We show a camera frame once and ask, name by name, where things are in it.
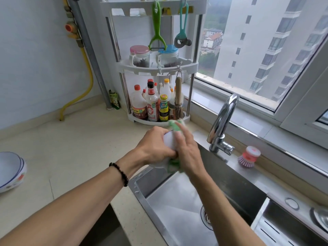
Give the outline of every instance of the wooden handle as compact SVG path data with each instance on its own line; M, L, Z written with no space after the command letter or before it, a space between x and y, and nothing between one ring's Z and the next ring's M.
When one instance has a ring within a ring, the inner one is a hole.
M176 104L182 104L182 103L180 103L181 85L182 85L182 79L180 77L177 77L175 80L175 103Z

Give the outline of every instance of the black beaded bracelet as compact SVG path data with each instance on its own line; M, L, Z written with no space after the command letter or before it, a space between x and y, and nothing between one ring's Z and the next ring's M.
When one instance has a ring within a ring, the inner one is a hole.
M120 169L120 167L118 165L116 165L115 163L113 163L113 162L109 163L109 166L114 166L117 170L119 170L119 172L122 175L122 179L124 181L124 186L128 186L129 179L126 176L126 174Z

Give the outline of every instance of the jar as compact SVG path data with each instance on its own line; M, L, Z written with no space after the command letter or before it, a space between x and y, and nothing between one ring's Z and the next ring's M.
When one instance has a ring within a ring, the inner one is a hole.
M159 104L159 119L161 122L167 122L169 120L169 102L167 95L162 94L160 97L161 103Z
M137 67L149 67L150 51L148 46L133 45L130 47L130 65Z
M179 51L174 45L167 45L166 50L160 49L156 55L156 63L161 67L174 67L180 65Z

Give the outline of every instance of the beige countertop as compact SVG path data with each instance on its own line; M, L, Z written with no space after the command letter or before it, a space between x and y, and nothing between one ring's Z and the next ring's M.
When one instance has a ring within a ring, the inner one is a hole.
M188 124L193 132L201 130ZM151 128L104 104L0 140L27 162L24 183L0 194L0 238L55 198L92 178L133 149ZM129 187L111 205L132 246L166 245Z

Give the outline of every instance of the chrome faucet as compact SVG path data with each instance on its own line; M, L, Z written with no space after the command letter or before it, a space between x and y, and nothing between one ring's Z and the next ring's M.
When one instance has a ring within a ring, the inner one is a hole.
M232 150L234 150L233 146L224 142L224 132L238 103L238 99L238 94L232 94L222 106L207 137L207 142L211 144L211 152L217 153L221 149L224 153L231 155Z

